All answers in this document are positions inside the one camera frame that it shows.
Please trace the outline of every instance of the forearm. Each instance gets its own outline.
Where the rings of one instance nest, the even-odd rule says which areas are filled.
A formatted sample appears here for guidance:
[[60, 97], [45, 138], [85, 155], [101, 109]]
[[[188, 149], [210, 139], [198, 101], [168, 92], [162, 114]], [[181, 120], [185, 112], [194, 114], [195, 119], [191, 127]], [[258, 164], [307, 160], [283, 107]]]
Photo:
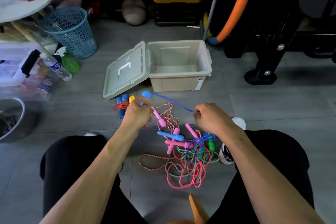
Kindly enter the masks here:
[[41, 224], [99, 224], [119, 167], [136, 136], [133, 129], [119, 128]]
[[294, 186], [246, 135], [226, 138], [225, 144], [239, 169], [260, 223], [323, 223]]

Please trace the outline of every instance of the black pants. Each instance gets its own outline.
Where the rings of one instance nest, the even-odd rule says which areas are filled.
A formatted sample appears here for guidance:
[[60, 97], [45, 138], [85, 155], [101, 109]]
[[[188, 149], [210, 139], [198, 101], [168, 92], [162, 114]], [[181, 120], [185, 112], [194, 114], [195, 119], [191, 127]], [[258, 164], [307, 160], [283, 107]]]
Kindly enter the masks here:
[[[246, 134], [259, 151], [314, 207], [313, 192], [307, 172], [309, 162], [300, 144], [292, 137], [275, 130], [246, 131]], [[40, 176], [44, 180], [43, 216], [89, 167], [106, 142], [103, 136], [70, 136], [58, 140], [49, 147], [40, 166]], [[146, 223], [124, 196], [119, 185], [120, 178], [117, 175], [102, 223], [125, 221]], [[120, 214], [124, 212], [123, 209], [128, 209], [127, 216]], [[219, 221], [259, 223], [238, 169], [221, 205], [208, 223]]]

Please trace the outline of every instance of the bin rim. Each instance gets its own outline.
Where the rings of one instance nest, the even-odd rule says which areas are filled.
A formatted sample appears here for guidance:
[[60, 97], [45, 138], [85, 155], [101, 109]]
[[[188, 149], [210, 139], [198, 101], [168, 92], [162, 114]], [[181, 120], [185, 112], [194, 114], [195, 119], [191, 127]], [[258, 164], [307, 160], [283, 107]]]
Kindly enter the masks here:
[[[47, 20], [48, 18], [50, 18], [50, 16], [54, 12], [61, 11], [61, 10], [68, 10], [69, 8], [82, 11], [85, 14], [85, 18], [78, 25], [74, 26], [73, 28], [69, 28], [67, 30], [63, 30], [63, 31], [48, 31], [48, 30], [44, 29], [44, 21]], [[77, 6], [68, 6], [68, 7], [64, 7], [64, 8], [60, 8], [60, 9], [54, 10], [50, 14], [48, 14], [46, 17], [44, 17], [42, 29], [45, 32], [49, 33], [49, 34], [54, 34], [54, 35], [65, 34], [65, 33], [68, 33], [70, 31], [74, 31], [75, 29], [79, 28], [80, 26], [82, 26], [85, 23], [86, 20], [87, 20], [87, 12], [86, 12], [86, 10], [84, 10], [81, 7], [77, 7]]]

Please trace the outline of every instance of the beige plastic bin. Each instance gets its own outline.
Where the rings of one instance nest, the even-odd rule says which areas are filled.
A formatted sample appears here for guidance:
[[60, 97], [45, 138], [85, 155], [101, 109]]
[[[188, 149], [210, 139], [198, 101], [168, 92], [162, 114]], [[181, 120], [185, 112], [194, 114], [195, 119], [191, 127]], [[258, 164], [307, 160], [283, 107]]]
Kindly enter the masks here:
[[212, 72], [203, 40], [149, 42], [149, 78], [154, 92], [200, 90]]

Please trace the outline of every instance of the open plastic container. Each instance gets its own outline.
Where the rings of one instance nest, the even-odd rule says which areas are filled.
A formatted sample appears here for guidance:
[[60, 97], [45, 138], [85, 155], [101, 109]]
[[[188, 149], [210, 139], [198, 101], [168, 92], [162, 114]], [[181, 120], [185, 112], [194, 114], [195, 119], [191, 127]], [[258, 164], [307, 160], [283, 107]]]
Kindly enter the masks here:
[[48, 101], [58, 79], [39, 57], [42, 48], [33, 43], [0, 44], [0, 97]]
[[140, 42], [107, 67], [103, 97], [119, 96], [147, 78], [154, 92], [200, 90], [211, 63], [202, 40]]

